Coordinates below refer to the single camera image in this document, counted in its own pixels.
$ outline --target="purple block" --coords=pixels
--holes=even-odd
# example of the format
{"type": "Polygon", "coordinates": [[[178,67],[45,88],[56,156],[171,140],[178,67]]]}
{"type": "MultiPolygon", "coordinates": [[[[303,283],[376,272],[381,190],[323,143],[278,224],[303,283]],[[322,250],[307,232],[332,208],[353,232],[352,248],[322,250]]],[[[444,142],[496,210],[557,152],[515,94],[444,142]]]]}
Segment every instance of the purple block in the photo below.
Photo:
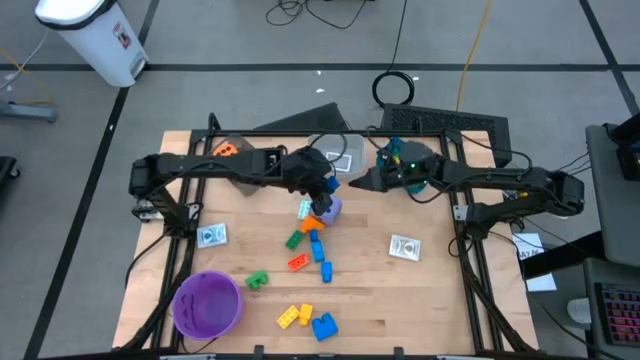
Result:
{"type": "Polygon", "coordinates": [[[334,222],[336,222],[336,219],[338,218],[338,215],[340,215],[340,211],[342,210],[342,200],[338,199],[336,195],[330,195],[330,197],[331,201],[333,201],[331,207],[329,207],[327,211],[324,212],[324,214],[315,216],[316,219],[322,221],[322,223],[327,226],[331,226],[334,222]]]}

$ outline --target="floor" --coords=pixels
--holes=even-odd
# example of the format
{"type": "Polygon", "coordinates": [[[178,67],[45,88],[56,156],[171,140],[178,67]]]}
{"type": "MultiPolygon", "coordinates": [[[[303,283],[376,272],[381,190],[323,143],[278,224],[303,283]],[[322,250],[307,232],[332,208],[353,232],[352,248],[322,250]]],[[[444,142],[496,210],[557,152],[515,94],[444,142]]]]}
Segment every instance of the floor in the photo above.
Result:
{"type": "MultiPolygon", "coordinates": [[[[1,358],[22,358],[30,339],[28,354],[41,345],[41,357],[109,350],[139,230],[126,191],[130,164],[155,152],[165,130],[203,128],[211,111],[224,128],[253,128],[332,101],[355,129],[380,123],[370,86],[393,55],[402,0],[367,3],[346,31],[307,13],[288,26],[270,26],[264,15],[275,2],[121,0],[154,65],[129,90],[108,86],[60,36],[49,35],[30,69],[56,95],[58,122],[0,120],[0,154],[17,157],[23,174],[0,209],[1,358]],[[56,283],[62,292],[55,310],[47,301],[48,330],[45,311],[32,337],[56,264],[75,244],[66,281],[56,283]]],[[[16,59],[42,34],[35,4],[0,4],[0,33],[19,34],[0,46],[16,59]]],[[[311,1],[316,13],[339,24],[359,5],[311,1]]],[[[473,0],[408,0],[396,62],[417,78],[414,105],[455,108],[461,64],[483,7],[473,0]]],[[[486,66],[468,74],[461,110],[508,117],[512,147],[537,165],[569,162],[585,152],[585,126],[619,123],[638,109],[639,11],[634,0],[495,0],[474,57],[486,66]]],[[[273,20],[284,18],[274,13],[273,20]]],[[[0,58],[0,79],[11,70],[0,58]]],[[[381,85],[388,102],[401,101],[405,91],[393,79],[381,85]]],[[[0,97],[42,94],[23,77],[0,97]]],[[[588,189],[583,214],[533,218],[567,239],[598,229],[591,175],[579,177],[588,189]]],[[[566,301],[584,291],[580,276],[575,268],[557,273],[560,291],[536,297],[562,318],[566,301]]],[[[532,311],[542,349],[586,354],[532,311]]]]}

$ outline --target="yellow lego brick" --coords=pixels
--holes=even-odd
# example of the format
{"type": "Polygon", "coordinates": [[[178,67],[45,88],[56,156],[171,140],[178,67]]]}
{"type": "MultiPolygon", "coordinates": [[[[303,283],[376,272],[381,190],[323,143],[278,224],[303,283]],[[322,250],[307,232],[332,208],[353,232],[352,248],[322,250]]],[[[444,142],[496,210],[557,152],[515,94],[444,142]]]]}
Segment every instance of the yellow lego brick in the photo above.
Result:
{"type": "Polygon", "coordinates": [[[302,304],[300,308],[300,325],[307,326],[309,325],[309,320],[311,320],[311,311],[313,311],[313,306],[309,304],[302,304]]]}
{"type": "Polygon", "coordinates": [[[295,306],[291,305],[291,307],[278,318],[278,325],[280,325],[282,330],[286,329],[289,325],[291,325],[293,320],[298,317],[299,314],[300,312],[298,311],[298,309],[295,306]]]}

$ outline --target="blue lego brick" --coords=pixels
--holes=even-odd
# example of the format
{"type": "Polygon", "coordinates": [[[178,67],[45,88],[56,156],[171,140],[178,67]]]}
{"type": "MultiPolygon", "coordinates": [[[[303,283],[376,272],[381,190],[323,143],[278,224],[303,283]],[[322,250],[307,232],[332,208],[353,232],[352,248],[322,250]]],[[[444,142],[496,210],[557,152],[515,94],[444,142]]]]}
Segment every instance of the blue lego brick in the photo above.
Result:
{"type": "Polygon", "coordinates": [[[333,275],[333,266],[331,265],[331,261],[323,261],[322,262],[322,281],[326,283],[330,283],[332,275],[333,275]]]}
{"type": "Polygon", "coordinates": [[[338,179],[336,179],[335,176],[331,176],[327,180],[327,187],[329,187],[329,189],[331,190],[331,193],[333,193],[340,187],[340,182],[338,182],[338,179]]]}
{"type": "Polygon", "coordinates": [[[325,313],[319,319],[313,319],[311,322],[313,334],[318,341],[322,341],[338,333],[338,325],[329,313],[325,313]]]}
{"type": "Polygon", "coordinates": [[[318,237],[318,230],[313,229],[309,232],[309,237],[311,238],[311,241],[320,241],[320,238],[318,237]]]}
{"type": "Polygon", "coordinates": [[[324,261],[324,248],[320,240],[311,242],[311,252],[313,252],[313,260],[315,262],[324,261]]]}

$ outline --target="red lego brick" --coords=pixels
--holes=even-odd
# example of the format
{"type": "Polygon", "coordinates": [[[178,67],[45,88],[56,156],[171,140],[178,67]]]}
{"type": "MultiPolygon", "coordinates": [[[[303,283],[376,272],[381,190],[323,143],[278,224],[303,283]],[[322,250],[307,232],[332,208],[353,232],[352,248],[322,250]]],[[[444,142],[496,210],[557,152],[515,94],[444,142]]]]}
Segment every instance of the red lego brick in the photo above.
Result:
{"type": "Polygon", "coordinates": [[[309,265],[309,256],[307,254],[302,254],[289,260],[289,270],[291,272],[298,271],[307,265],[309,265]]]}

